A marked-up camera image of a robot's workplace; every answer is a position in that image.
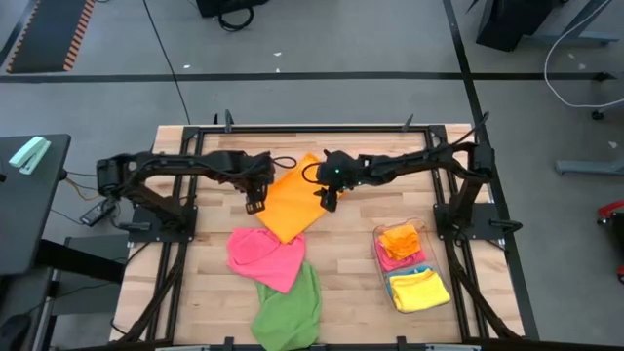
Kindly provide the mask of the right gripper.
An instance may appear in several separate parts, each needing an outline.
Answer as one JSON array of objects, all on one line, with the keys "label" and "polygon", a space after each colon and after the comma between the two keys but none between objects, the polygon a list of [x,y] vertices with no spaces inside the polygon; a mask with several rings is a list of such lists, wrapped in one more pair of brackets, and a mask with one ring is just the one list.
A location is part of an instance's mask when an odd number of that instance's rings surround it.
[{"label": "right gripper", "polygon": [[317,192],[321,197],[321,207],[334,213],[337,208],[338,193],[352,190],[361,184],[365,163],[362,159],[337,150],[324,150],[326,160],[321,162],[316,171],[316,181],[323,186]]}]

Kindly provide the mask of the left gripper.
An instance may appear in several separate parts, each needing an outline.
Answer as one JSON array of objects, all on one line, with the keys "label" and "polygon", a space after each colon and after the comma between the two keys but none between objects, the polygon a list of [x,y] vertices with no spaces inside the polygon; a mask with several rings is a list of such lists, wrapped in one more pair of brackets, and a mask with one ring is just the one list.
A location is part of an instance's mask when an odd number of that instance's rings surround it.
[{"label": "left gripper", "polygon": [[252,162],[235,175],[234,187],[246,196],[248,215],[265,210],[268,186],[274,181],[275,168],[269,151],[253,156]]}]

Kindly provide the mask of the orange microfiber towel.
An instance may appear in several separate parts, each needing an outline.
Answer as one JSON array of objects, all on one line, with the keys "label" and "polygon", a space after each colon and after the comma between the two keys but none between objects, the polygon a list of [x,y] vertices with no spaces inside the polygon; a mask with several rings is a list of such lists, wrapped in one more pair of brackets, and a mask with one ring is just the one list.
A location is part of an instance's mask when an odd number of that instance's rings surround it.
[{"label": "orange microfiber towel", "polygon": [[378,240],[386,254],[395,260],[404,259],[421,251],[419,233],[411,224],[387,229]]},{"label": "orange microfiber towel", "polygon": [[318,163],[317,156],[306,153],[293,169],[269,186],[265,209],[256,215],[284,244],[327,213],[320,205],[321,198],[315,195],[322,188],[315,184]]}]

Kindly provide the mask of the pink microfiber towel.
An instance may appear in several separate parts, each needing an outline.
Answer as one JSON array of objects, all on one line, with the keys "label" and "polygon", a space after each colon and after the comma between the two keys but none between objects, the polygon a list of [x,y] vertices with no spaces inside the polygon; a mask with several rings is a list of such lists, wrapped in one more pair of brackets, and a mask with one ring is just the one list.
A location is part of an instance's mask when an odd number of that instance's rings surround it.
[{"label": "pink microfiber towel", "polygon": [[302,234],[282,243],[268,229],[237,228],[226,243],[227,265],[279,293],[292,288],[305,256]]},{"label": "pink microfiber towel", "polygon": [[420,250],[401,259],[391,258],[378,239],[374,241],[374,248],[383,272],[390,272],[399,268],[415,265],[426,260],[426,253],[424,250]]}]

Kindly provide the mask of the yellow microfiber towel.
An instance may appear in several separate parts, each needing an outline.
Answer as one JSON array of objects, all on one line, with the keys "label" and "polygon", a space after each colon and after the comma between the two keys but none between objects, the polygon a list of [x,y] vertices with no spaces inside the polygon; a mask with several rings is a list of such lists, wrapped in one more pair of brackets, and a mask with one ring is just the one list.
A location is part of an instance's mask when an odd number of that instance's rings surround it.
[{"label": "yellow microfiber towel", "polygon": [[413,313],[450,302],[440,275],[430,267],[394,274],[386,284],[395,308],[401,313]]}]

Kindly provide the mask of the green microfiber towel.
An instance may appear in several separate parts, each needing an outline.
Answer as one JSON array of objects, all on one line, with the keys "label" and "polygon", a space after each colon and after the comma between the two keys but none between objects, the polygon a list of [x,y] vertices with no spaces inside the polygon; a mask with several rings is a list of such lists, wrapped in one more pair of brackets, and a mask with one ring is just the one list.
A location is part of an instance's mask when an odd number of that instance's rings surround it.
[{"label": "green microfiber towel", "polygon": [[317,271],[303,262],[288,293],[257,283],[259,309],[251,324],[266,351],[308,348],[319,337],[322,295]]}]

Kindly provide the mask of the black equipment box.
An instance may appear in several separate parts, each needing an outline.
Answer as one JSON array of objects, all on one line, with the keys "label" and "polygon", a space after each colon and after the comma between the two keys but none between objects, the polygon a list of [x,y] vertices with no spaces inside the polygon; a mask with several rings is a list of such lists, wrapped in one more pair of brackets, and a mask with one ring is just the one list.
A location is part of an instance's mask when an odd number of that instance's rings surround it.
[{"label": "black equipment box", "polygon": [[269,0],[194,0],[203,18],[216,17],[266,4]]}]

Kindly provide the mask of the mint green stapler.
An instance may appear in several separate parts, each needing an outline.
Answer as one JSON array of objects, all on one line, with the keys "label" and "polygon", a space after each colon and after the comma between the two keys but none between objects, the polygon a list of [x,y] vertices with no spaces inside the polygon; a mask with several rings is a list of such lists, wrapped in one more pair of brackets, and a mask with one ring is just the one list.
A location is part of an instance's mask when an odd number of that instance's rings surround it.
[{"label": "mint green stapler", "polygon": [[23,175],[31,175],[52,143],[41,136],[34,136],[24,144],[9,160],[9,164],[17,168]]}]

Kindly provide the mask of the black side desk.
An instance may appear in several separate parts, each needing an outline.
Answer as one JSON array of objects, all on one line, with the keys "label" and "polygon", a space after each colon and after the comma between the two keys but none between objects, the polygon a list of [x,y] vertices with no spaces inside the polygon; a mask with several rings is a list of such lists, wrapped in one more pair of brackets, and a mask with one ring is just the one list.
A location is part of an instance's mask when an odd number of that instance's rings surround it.
[{"label": "black side desk", "polygon": [[71,142],[67,134],[45,135],[51,143],[30,175],[9,160],[30,136],[0,137],[0,276],[26,272],[34,263]]}]

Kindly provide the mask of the black desk base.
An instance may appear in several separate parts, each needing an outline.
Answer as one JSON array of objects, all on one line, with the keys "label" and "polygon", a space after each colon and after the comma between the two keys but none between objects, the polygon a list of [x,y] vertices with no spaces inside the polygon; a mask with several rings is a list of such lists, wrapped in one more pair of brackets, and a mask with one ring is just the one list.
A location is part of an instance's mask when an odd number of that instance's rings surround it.
[{"label": "black desk base", "polygon": [[502,52],[513,52],[523,40],[545,44],[616,43],[619,37],[592,32],[587,27],[612,0],[588,0],[560,34],[537,34],[536,31],[555,8],[569,0],[485,0],[476,43]]}]

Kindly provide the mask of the black orange-edged floor mat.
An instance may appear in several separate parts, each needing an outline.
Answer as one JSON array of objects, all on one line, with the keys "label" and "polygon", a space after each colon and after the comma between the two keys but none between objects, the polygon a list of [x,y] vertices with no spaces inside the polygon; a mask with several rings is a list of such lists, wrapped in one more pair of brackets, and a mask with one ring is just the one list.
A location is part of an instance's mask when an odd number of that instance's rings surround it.
[{"label": "black orange-edged floor mat", "polygon": [[96,0],[36,0],[6,64],[9,74],[73,69]]}]

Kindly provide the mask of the red cart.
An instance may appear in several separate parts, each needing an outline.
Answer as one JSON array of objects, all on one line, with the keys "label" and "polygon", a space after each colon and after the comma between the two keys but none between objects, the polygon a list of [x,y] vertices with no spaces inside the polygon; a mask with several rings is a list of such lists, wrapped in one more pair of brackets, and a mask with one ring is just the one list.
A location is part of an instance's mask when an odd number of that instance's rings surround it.
[{"label": "red cart", "polygon": [[618,200],[598,208],[597,224],[609,226],[620,241],[624,251],[624,200]]}]

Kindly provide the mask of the black aluminium table frame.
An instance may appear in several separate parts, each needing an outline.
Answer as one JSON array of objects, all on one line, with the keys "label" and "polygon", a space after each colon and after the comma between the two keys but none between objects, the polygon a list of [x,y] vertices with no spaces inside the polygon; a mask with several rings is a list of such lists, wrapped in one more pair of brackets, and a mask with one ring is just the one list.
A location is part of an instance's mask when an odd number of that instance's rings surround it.
[{"label": "black aluminium table frame", "polygon": [[[435,140],[437,128],[423,125],[238,125],[231,133],[208,126],[202,138],[190,127],[162,126],[156,152],[270,151],[275,156],[301,158],[307,153],[342,150],[352,156],[396,156],[422,149]],[[231,339],[237,350],[257,346],[251,324],[259,302],[252,280],[232,272],[226,263],[226,240],[238,227],[259,227],[246,213],[244,198],[229,184],[200,178],[196,190],[198,219],[183,268],[177,311],[163,303],[156,335],[163,338],[169,319],[175,320],[177,346],[206,345],[213,350]],[[444,173],[402,176],[379,187],[360,187],[343,195],[332,214],[324,214],[304,233],[306,259],[320,278],[322,312],[313,351],[378,351],[393,349],[404,337],[412,350],[427,343],[460,340],[453,303],[403,314],[396,311],[384,289],[373,258],[372,233],[386,224],[413,220],[423,233],[426,257],[445,283],[451,280],[446,249],[439,238],[433,207],[450,194]]]}]

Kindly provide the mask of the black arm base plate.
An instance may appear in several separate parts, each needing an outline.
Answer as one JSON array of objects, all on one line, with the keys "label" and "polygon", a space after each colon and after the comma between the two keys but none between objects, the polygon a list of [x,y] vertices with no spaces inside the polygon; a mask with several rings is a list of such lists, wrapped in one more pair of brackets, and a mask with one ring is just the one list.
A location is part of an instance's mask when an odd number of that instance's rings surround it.
[{"label": "black arm base plate", "polygon": [[499,220],[497,208],[491,203],[475,204],[468,224],[459,225],[453,222],[449,213],[449,204],[434,206],[436,230],[441,240],[500,240],[504,238],[503,227],[494,222]]},{"label": "black arm base plate", "polygon": [[147,230],[128,229],[130,242],[164,242],[180,243],[190,242],[195,236],[198,208],[189,210],[185,207],[186,223],[182,226],[166,224],[164,219],[143,207],[137,207],[133,215],[133,225],[149,224]]}]

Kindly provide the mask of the black desk leg frame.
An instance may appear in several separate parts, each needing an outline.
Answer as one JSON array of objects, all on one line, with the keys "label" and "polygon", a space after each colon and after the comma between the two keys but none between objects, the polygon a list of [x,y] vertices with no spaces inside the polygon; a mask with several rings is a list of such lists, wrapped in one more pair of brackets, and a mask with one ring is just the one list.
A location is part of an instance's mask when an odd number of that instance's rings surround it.
[{"label": "black desk leg frame", "polygon": [[51,314],[113,313],[129,251],[126,235],[43,239],[35,264],[56,271]]}]

